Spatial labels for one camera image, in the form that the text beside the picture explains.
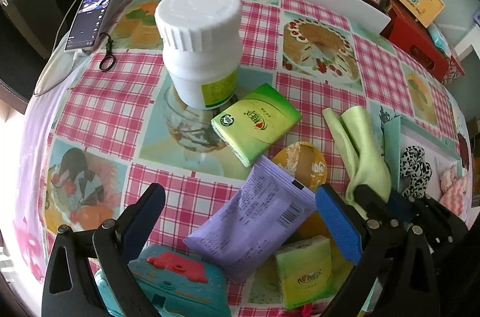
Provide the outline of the light green cloth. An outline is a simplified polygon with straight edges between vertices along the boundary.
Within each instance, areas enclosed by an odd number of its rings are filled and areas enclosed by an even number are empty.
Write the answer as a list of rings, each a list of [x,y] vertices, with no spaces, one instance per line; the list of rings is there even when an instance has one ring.
[[[371,116],[361,106],[351,107],[342,114],[326,108],[322,114],[349,176],[345,200],[366,216],[366,211],[355,201],[358,185],[368,185],[385,202],[391,193],[391,174],[377,149]]]

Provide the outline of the leopard print scrunchie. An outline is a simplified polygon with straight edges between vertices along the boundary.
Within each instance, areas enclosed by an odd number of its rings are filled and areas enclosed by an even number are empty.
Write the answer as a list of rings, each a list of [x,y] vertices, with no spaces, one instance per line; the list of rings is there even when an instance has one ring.
[[[421,199],[432,177],[431,165],[425,161],[425,150],[408,146],[400,157],[400,179],[406,182],[402,196]]]

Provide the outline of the pink fluffy cloth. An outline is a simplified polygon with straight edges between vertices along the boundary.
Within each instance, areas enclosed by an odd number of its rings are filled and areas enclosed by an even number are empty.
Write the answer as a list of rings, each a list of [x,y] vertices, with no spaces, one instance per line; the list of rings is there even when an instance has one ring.
[[[467,176],[457,176],[454,164],[441,175],[439,181],[442,192],[439,202],[451,213],[461,216],[465,208]]]

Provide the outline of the purple tissue packet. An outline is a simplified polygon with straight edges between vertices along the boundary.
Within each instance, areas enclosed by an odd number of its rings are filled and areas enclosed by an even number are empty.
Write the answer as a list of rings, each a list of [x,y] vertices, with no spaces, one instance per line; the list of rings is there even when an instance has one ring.
[[[315,210],[315,194],[261,156],[233,198],[184,243],[228,279],[242,283]]]

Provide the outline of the green tissue pack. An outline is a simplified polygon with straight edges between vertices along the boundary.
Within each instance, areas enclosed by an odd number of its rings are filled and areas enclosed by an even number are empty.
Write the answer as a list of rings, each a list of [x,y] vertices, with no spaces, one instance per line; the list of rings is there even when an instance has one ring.
[[[211,120],[214,132],[250,167],[301,119],[300,112],[264,83]]]
[[[287,310],[330,295],[332,257],[329,238],[315,236],[283,246],[275,253],[281,300]]]

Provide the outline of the teal toy with red top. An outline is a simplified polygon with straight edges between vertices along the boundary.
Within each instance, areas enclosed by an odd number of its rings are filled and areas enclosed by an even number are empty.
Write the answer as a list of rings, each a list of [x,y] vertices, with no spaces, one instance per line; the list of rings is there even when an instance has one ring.
[[[231,316],[221,268],[166,246],[150,245],[128,263],[162,316]]]

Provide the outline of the pink checkered food tablecloth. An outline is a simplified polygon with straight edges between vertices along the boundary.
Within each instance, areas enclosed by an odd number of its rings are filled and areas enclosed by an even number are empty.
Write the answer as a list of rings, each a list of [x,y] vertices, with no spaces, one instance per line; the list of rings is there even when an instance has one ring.
[[[90,229],[120,215],[151,183],[167,191],[150,243],[185,251],[185,237],[247,177],[211,128],[214,110],[185,105],[163,63],[154,10],[162,0],[126,0],[107,31],[116,64],[98,49],[58,86],[31,99],[15,222],[19,250],[43,281],[55,230]],[[452,95],[414,57],[379,34],[312,1],[241,0],[243,42],[237,97],[263,83],[301,120],[268,150],[291,160],[316,148],[315,175],[344,192],[350,176],[322,112],[363,107],[378,149],[385,124],[404,117],[439,140],[439,157],[469,176],[465,118]]]

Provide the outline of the red cardboard box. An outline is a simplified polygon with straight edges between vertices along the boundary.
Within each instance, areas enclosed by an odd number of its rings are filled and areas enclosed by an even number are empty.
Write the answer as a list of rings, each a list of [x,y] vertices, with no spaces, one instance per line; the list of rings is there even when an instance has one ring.
[[[425,26],[420,24],[399,0],[391,0],[388,15],[391,20],[381,32],[381,36],[417,60],[433,77],[442,82],[448,72],[448,58],[434,45]]]

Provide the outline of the blue wipes packet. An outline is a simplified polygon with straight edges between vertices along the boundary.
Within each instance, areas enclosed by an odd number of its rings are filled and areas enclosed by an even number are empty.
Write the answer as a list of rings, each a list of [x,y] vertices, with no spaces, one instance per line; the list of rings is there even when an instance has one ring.
[[[427,31],[429,32],[435,47],[439,49],[439,51],[441,51],[446,57],[450,57],[451,49],[449,47],[448,41],[446,40],[443,33],[440,31],[438,26],[432,22],[427,27]]]

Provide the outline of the smartphone with lit screen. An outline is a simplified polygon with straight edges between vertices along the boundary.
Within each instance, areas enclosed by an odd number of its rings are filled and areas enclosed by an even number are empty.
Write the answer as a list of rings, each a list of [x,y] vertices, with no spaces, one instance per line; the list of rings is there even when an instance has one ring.
[[[64,50],[91,51],[98,41],[112,0],[82,0],[68,33]]]

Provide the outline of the white plastic bottle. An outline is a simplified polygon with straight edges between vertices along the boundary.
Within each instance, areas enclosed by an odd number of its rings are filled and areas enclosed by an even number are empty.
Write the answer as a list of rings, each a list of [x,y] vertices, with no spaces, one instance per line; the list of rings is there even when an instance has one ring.
[[[161,0],[154,20],[163,63],[188,106],[208,110],[234,93],[243,44],[241,0]]]

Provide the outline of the black cabinet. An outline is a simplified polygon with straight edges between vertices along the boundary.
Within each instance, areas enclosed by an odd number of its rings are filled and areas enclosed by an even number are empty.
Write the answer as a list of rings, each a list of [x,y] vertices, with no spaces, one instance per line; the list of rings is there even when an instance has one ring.
[[[56,0],[1,0],[1,102],[25,111],[62,20]]]

